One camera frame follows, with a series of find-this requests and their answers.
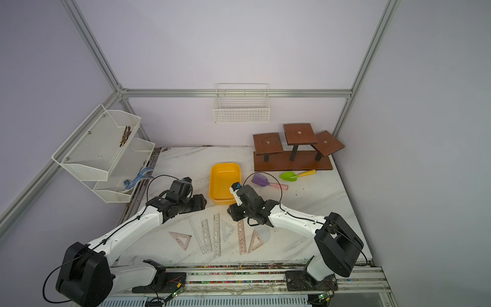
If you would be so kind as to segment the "clear stencil ruler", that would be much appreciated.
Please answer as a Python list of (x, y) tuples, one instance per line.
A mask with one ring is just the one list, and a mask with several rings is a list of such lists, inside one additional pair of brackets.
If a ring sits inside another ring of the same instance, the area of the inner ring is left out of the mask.
[(208, 219), (204, 219), (201, 221), (202, 223), (202, 233), (203, 233), (203, 242), (204, 242), (204, 250), (205, 253), (212, 253), (212, 241), (210, 236), (210, 229), (208, 226)]

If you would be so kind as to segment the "clear blue triangle ruler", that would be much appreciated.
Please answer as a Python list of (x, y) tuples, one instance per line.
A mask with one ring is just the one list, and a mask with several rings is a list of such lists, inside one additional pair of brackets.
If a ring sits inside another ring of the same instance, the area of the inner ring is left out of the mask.
[(231, 224), (225, 220), (221, 220), (221, 230), (222, 230), (222, 238), (225, 242), (227, 242), (232, 234), (235, 231), (235, 224)]

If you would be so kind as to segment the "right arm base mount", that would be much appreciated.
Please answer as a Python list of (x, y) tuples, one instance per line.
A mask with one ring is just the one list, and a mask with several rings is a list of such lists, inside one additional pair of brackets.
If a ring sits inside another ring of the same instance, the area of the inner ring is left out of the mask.
[(317, 291), (328, 292), (338, 290), (334, 275), (326, 276), (322, 281), (316, 280), (306, 270), (285, 272), (286, 286), (290, 292)]

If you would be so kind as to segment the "clear patterned ruler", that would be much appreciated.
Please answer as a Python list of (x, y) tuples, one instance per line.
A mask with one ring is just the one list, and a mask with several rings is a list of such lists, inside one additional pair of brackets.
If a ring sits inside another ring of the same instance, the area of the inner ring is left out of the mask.
[(214, 237), (214, 257), (218, 258), (221, 256), (221, 216), (220, 216), (220, 213), (214, 214), (213, 237)]

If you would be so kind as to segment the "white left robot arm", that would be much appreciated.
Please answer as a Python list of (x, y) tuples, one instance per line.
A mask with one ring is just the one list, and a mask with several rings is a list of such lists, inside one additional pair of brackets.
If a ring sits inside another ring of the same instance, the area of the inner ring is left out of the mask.
[(90, 243), (79, 242), (65, 252), (55, 270), (59, 273), (55, 289), (67, 302), (79, 306), (98, 306), (115, 292), (133, 287), (164, 287), (164, 266), (153, 260), (128, 269), (110, 267), (121, 254), (151, 230), (179, 214), (202, 211), (207, 201), (202, 194), (179, 196), (170, 191), (148, 201), (131, 220)]

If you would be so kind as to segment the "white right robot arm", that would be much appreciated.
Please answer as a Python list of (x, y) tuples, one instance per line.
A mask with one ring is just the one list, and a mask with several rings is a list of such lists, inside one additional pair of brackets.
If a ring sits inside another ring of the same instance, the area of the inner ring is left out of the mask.
[(349, 277), (363, 254), (364, 243), (337, 213), (314, 216), (285, 207), (276, 200), (264, 200), (250, 185), (232, 184), (235, 203), (228, 208), (232, 220), (254, 220), (259, 225), (293, 231), (315, 242), (318, 255), (307, 265), (307, 274), (315, 281), (336, 274)]

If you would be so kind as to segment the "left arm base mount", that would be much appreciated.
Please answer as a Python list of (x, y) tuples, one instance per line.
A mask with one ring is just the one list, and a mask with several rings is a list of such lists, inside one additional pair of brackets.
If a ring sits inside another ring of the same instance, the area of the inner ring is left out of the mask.
[(156, 269), (154, 279), (149, 285), (134, 287), (134, 294), (150, 294), (150, 293), (174, 293), (179, 288), (184, 287), (187, 273), (186, 272), (167, 272), (164, 265), (151, 259), (144, 260), (143, 263), (152, 266)]

